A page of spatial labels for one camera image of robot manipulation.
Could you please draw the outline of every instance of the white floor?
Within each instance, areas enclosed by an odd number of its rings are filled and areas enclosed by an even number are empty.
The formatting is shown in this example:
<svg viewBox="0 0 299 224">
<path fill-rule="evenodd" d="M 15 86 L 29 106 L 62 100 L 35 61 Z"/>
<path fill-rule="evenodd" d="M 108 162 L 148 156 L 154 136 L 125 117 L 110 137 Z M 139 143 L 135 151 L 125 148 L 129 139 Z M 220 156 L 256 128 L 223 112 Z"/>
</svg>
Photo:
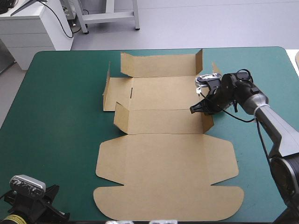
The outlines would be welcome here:
<svg viewBox="0 0 299 224">
<path fill-rule="evenodd" d="M 299 49 L 299 0 L 138 0 L 141 29 L 134 22 L 89 25 L 75 34 L 72 50 L 280 46 Z M 82 0 L 90 13 L 102 0 Z M 116 0 L 116 11 L 131 0 Z M 289 51 L 293 64 L 298 50 Z M 24 78 L 15 64 L 0 74 L 0 127 Z"/>
</svg>

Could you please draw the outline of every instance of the cardboard panel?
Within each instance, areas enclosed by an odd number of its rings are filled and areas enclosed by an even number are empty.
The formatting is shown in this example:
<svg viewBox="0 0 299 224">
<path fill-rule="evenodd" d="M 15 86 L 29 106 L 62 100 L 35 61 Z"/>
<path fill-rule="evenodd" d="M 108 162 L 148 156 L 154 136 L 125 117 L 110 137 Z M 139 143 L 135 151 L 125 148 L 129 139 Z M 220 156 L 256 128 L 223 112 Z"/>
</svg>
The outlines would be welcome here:
<svg viewBox="0 0 299 224">
<path fill-rule="evenodd" d="M 211 186 L 237 175 L 238 167 L 231 144 L 203 134 L 137 134 L 106 141 L 96 172 L 124 184 L 93 194 L 98 208 L 116 220 L 221 220 L 237 212 L 244 197 L 239 187 Z"/>
<path fill-rule="evenodd" d="M 114 111 L 116 102 L 129 110 L 189 109 L 200 101 L 195 77 L 109 78 L 104 92 L 104 111 Z"/>
<path fill-rule="evenodd" d="M 106 87 L 103 93 L 103 110 L 115 111 L 116 102 L 129 108 L 133 81 L 133 78 L 113 78 L 107 76 Z"/>
<path fill-rule="evenodd" d="M 213 119 L 203 113 L 191 114 L 190 110 L 129 111 L 117 103 L 114 124 L 127 134 L 203 134 L 213 126 Z"/>
<path fill-rule="evenodd" d="M 197 54 L 132 56 L 121 53 L 121 72 L 131 77 L 195 76 L 202 71 L 202 50 Z"/>
<path fill-rule="evenodd" d="M 220 69 L 217 67 L 217 65 L 214 62 L 212 63 L 212 69 L 213 69 L 213 73 L 222 74 L 222 72 L 220 71 Z"/>
<path fill-rule="evenodd" d="M 129 110 L 180 110 L 198 103 L 195 77 L 134 78 Z"/>
</svg>

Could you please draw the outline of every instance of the cardboard flap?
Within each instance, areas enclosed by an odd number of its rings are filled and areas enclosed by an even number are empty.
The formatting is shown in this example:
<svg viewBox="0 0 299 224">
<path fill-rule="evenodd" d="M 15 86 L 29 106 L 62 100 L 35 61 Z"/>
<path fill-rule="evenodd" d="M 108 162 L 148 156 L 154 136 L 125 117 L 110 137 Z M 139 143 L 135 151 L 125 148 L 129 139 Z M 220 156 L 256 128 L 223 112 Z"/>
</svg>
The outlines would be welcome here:
<svg viewBox="0 0 299 224">
<path fill-rule="evenodd" d="M 195 55 L 196 75 L 199 74 L 203 69 L 202 55 L 203 55 L 202 49 L 199 52 L 197 52 Z"/>
<path fill-rule="evenodd" d="M 222 72 L 220 71 L 220 69 L 217 67 L 217 65 L 215 64 L 215 62 L 212 62 L 212 69 L 213 69 L 213 73 L 219 73 L 222 74 Z"/>
<path fill-rule="evenodd" d="M 212 148 L 229 153 L 218 160 Z M 233 215 L 243 201 L 239 187 L 211 186 L 238 170 L 232 145 L 224 140 L 204 134 L 126 135 L 102 143 L 99 157 L 97 175 L 124 183 L 94 191 L 98 208 L 116 220 L 215 221 Z M 215 161 L 218 169 L 231 168 L 219 175 Z"/>
<path fill-rule="evenodd" d="M 104 91 L 104 111 L 116 102 L 128 110 L 189 109 L 200 101 L 194 77 L 109 78 Z"/>
<path fill-rule="evenodd" d="M 133 82 L 133 78 L 113 78 L 107 76 L 103 94 L 103 110 L 115 111 L 116 102 L 129 108 Z"/>
<path fill-rule="evenodd" d="M 110 181 L 124 184 L 126 180 L 126 136 L 100 144 L 96 174 Z"/>
<path fill-rule="evenodd" d="M 239 174 L 235 151 L 230 141 L 221 141 L 217 138 L 204 135 L 205 155 L 208 163 L 210 184 L 215 184 Z"/>
<path fill-rule="evenodd" d="M 197 54 L 133 56 L 121 53 L 121 72 L 131 77 L 195 76 L 202 71 L 202 50 Z"/>
<path fill-rule="evenodd" d="M 214 124 L 212 116 L 191 114 L 190 110 L 129 111 L 117 103 L 114 124 L 127 134 L 202 134 Z"/>
</svg>

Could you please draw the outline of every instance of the green table surface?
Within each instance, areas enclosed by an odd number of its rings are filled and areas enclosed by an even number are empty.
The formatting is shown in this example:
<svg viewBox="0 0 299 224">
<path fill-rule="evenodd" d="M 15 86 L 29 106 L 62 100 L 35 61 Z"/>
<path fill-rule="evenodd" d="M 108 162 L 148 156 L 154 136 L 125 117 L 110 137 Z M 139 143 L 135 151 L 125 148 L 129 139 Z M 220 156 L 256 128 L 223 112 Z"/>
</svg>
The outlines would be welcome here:
<svg viewBox="0 0 299 224">
<path fill-rule="evenodd" d="M 188 54 L 198 49 L 125 50 L 136 56 Z M 120 52 L 58 51 L 37 53 L 0 129 L 0 192 L 12 176 L 26 174 L 60 185 L 53 205 L 71 213 L 71 220 L 107 220 L 93 201 L 93 190 L 117 183 L 95 174 L 101 142 L 124 135 L 113 125 L 114 112 L 103 112 L 102 93 L 108 63 L 120 73 Z M 283 48 L 204 49 L 204 73 L 216 62 L 222 73 L 249 69 L 269 97 L 270 106 L 299 129 L 299 79 Z M 250 119 L 241 108 L 239 117 Z M 232 222 L 273 221 L 285 205 L 272 180 L 256 131 L 220 113 L 211 136 L 233 143 L 239 175 L 217 185 L 243 188 L 245 198 Z M 268 150 L 271 141 L 263 132 Z M 0 218 L 9 206 L 0 203 Z"/>
</svg>

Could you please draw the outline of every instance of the white drawer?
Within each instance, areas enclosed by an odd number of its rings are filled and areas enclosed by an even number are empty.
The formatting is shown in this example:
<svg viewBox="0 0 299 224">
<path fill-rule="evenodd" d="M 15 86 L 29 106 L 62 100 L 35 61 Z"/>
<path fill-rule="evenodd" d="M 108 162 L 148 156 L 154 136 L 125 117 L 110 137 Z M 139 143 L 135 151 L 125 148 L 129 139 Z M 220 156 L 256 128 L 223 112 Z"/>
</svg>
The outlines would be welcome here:
<svg viewBox="0 0 299 224">
<path fill-rule="evenodd" d="M 55 50 L 54 47 L 8 48 L 21 69 L 27 70 L 34 55 L 39 51 Z"/>
<path fill-rule="evenodd" d="M 0 34 L 7 48 L 16 47 L 52 47 L 48 34 Z"/>
<path fill-rule="evenodd" d="M 40 19 L 0 20 L 0 34 L 38 34 L 46 32 Z"/>
</svg>

